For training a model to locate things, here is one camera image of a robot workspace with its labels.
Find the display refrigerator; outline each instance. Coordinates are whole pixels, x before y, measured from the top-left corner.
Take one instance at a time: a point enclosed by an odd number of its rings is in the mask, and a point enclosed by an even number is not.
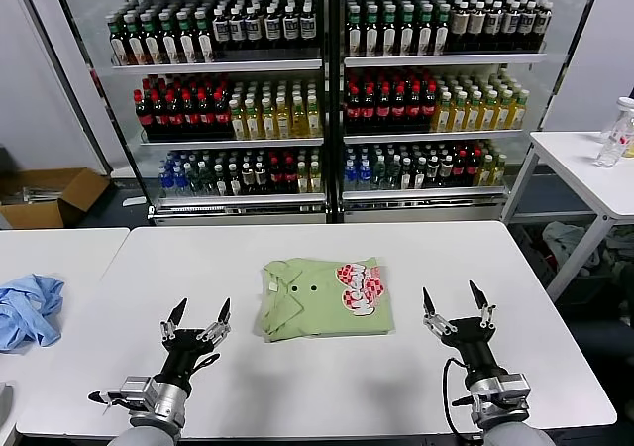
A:
[[[496,218],[592,4],[30,2],[157,224]]]

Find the table leg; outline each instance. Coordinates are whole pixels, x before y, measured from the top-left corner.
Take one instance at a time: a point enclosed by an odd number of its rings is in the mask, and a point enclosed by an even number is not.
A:
[[[566,290],[570,281],[577,275],[592,254],[592,251],[594,251],[603,238],[605,238],[610,228],[614,226],[614,223],[615,220],[606,215],[598,215],[596,217],[583,235],[583,238],[581,238],[580,243],[546,288],[546,292],[548,292],[550,298],[553,299],[553,302]]]
[[[535,146],[531,144],[531,147],[528,150],[528,154],[526,155],[526,159],[524,160],[524,164],[522,164],[522,168],[517,175],[515,184],[511,189],[511,194],[504,204],[501,215],[499,215],[499,220],[505,225],[508,225],[511,221],[511,218],[513,218],[519,200],[524,194],[524,190],[526,189],[526,186],[531,179],[533,171],[535,171],[535,166],[537,165],[538,161],[539,156],[535,152]]]

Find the robotic arm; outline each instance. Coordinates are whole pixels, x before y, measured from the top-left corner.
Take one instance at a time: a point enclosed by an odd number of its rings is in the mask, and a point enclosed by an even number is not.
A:
[[[166,322],[160,323],[167,360],[153,377],[127,377],[118,390],[94,391],[88,398],[130,411],[133,428],[111,441],[112,446],[173,446],[185,425],[185,401],[191,394],[189,379],[220,358],[212,354],[225,340],[229,327],[229,299],[218,320],[206,329],[178,329],[185,311],[183,299]]]
[[[467,370],[465,387],[469,395],[452,402],[452,406],[472,407],[472,422],[483,430],[484,445],[547,446],[554,445],[543,431],[535,430],[522,421],[528,418],[526,398],[531,388],[523,374],[509,374],[497,365],[488,346],[495,333],[493,311],[484,293],[469,281],[480,317],[467,317],[448,321],[436,313],[427,289],[423,287],[423,324],[440,341],[458,349],[462,362],[451,358],[443,370],[443,401],[450,428],[463,442],[482,444],[481,440],[469,440],[455,428],[447,400],[447,374],[451,363]]]

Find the crumpled blue shirt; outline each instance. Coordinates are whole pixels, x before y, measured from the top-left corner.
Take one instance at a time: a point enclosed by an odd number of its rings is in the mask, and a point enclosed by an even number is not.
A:
[[[61,335],[45,317],[61,310],[63,281],[28,275],[0,285],[0,352],[11,351],[25,340],[42,347]]]

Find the folded green shirt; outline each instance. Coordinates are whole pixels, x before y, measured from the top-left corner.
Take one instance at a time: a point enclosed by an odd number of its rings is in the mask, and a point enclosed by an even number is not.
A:
[[[340,263],[294,258],[264,267],[261,326],[270,341],[393,329],[375,258]]]

